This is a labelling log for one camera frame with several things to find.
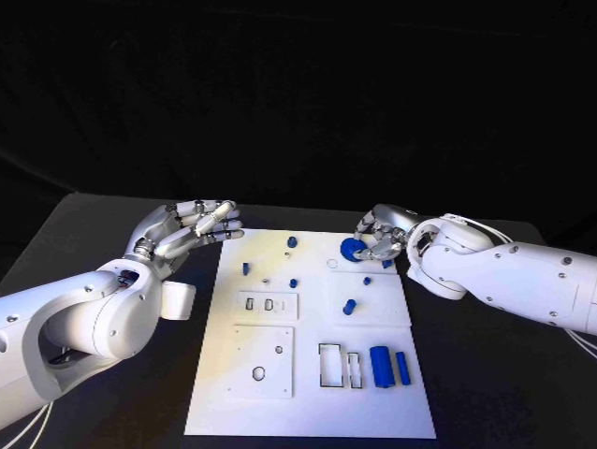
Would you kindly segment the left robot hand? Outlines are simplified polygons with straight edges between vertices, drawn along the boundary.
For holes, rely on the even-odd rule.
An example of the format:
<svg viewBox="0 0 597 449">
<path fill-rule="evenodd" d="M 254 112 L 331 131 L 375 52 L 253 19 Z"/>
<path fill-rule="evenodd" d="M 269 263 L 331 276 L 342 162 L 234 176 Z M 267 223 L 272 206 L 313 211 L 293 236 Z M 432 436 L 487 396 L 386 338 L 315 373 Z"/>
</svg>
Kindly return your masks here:
<svg viewBox="0 0 597 449">
<path fill-rule="evenodd" d="M 123 257 L 144 264 L 160 280 L 183 264 L 189 251 L 244 235 L 231 200 L 192 200 L 159 206 L 136 225 Z"/>
</svg>

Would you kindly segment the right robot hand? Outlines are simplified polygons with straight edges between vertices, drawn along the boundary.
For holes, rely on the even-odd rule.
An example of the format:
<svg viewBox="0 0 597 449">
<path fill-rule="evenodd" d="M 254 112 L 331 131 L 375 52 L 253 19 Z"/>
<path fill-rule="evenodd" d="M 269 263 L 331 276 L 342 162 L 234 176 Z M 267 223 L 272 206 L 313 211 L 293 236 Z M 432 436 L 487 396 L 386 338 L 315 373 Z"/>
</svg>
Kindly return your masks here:
<svg viewBox="0 0 597 449">
<path fill-rule="evenodd" d="M 406 208 L 377 204 L 364 214 L 355 227 L 354 236 L 360 240 L 370 231 L 375 244 L 352 252 L 352 260 L 393 260 L 406 249 L 406 244 L 417 225 L 427 220 L 427 216 Z"/>
</svg>

